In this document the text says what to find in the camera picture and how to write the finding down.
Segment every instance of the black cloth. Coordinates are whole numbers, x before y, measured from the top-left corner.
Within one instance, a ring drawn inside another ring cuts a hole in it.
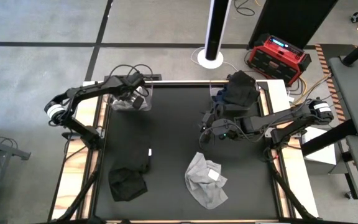
[[[134,147],[134,143],[140,142],[138,139],[129,142],[127,150],[116,158],[108,174],[111,195],[116,202],[128,202],[147,192],[142,174],[150,168],[149,149]]]
[[[238,71],[228,77],[229,83],[225,87],[223,100],[244,107],[250,107],[259,97],[259,91],[255,89],[255,79],[243,71]]]

